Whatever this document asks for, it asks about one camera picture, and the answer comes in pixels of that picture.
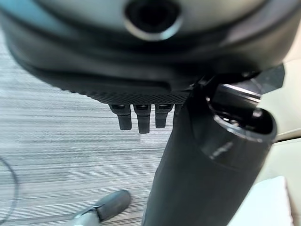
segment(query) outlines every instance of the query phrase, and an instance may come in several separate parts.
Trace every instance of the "metal ring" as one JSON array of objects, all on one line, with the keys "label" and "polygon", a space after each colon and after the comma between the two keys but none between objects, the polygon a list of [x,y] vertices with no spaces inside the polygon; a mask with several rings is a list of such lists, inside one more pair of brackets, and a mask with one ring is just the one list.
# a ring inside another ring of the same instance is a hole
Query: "metal ring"
[{"label": "metal ring", "polygon": [[145,40],[145,41],[162,41],[166,40],[173,35],[175,35],[178,30],[180,29],[183,19],[182,16],[179,15],[176,19],[176,21],[171,25],[169,28],[167,28],[165,31],[159,32],[159,33],[150,33],[145,32],[138,27],[136,27],[125,15],[124,18],[125,26],[127,30],[134,36],[136,36],[139,39]]}]

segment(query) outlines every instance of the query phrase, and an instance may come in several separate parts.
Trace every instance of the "adjustment lever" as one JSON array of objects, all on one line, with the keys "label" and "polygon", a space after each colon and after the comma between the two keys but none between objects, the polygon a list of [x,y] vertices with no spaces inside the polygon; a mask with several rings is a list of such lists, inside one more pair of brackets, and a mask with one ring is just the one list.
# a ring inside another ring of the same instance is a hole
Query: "adjustment lever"
[{"label": "adjustment lever", "polygon": [[165,128],[166,118],[174,105],[155,105],[156,128]]},{"label": "adjustment lever", "polygon": [[132,117],[130,105],[109,105],[114,114],[117,115],[121,130],[132,129]]}]

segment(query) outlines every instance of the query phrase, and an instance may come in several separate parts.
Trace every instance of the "gray striped carpet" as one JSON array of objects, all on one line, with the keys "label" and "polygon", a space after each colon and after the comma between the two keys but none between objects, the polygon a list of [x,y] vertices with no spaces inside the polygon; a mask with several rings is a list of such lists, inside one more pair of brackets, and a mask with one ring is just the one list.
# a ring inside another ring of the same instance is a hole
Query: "gray striped carpet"
[{"label": "gray striped carpet", "polygon": [[[128,210],[104,225],[136,226],[168,140],[165,129],[150,134],[120,131],[108,105],[53,88],[21,69],[0,30],[0,156],[20,180],[20,198],[6,226],[60,226],[82,208],[118,189],[128,189]],[[0,163],[0,219],[14,184]]]}]

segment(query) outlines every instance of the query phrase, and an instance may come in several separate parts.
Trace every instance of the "wire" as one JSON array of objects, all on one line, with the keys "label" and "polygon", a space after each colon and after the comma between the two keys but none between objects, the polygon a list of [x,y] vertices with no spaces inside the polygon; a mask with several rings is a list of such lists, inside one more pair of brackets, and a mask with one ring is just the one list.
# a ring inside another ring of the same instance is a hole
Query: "wire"
[{"label": "wire", "polygon": [[15,183],[14,198],[12,200],[12,203],[10,205],[7,215],[2,220],[0,220],[0,225],[2,225],[10,218],[10,216],[13,214],[13,212],[17,206],[17,201],[18,201],[18,197],[19,197],[19,180],[18,180],[17,174],[15,173],[13,168],[10,166],[10,164],[6,160],[4,160],[3,158],[0,157],[0,162],[2,162],[8,168],[8,170],[10,171],[10,174],[14,180],[14,183]]}]

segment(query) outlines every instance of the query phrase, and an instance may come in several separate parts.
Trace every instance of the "black plastic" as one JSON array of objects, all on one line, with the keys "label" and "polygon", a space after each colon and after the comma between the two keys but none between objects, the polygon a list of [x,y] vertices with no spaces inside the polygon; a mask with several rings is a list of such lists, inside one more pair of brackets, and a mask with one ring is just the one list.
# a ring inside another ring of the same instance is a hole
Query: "black plastic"
[{"label": "black plastic", "polygon": [[151,105],[134,105],[137,114],[139,133],[150,132]]},{"label": "black plastic", "polygon": [[174,105],[155,105],[156,128],[165,128],[166,118]]},{"label": "black plastic", "polygon": [[132,117],[130,105],[109,105],[113,113],[118,117],[119,127],[121,130],[132,129]]},{"label": "black plastic", "polygon": [[100,221],[108,220],[119,213],[123,212],[131,203],[132,197],[130,192],[121,190],[103,197],[96,205]]},{"label": "black plastic", "polygon": [[182,105],[174,105],[174,118],[173,118],[173,126],[177,123],[178,121],[178,116],[180,114]]},{"label": "black plastic", "polygon": [[251,131],[215,115],[202,92],[182,107],[156,171],[143,226],[226,226],[256,179],[277,129],[264,111]]},{"label": "black plastic", "polygon": [[270,0],[229,26],[158,43],[84,29],[32,0],[0,0],[0,21],[15,59],[54,86],[111,105],[182,104],[185,90],[208,72],[227,76],[280,64],[300,5]]}]

